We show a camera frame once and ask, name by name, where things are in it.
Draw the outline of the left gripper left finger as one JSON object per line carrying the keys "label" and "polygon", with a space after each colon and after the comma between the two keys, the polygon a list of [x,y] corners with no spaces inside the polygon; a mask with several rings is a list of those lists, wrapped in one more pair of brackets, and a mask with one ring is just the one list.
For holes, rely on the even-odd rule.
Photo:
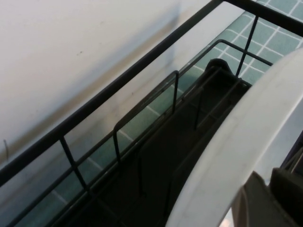
{"label": "left gripper left finger", "polygon": [[253,172],[240,188],[233,202],[236,227],[268,227],[272,205],[270,193],[262,177]]}

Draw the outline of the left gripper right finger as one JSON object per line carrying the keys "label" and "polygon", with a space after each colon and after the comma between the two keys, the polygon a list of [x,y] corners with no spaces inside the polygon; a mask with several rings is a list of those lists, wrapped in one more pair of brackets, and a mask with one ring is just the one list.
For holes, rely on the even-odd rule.
{"label": "left gripper right finger", "polygon": [[281,168],[274,168],[270,190],[287,214],[303,225],[303,177]]}

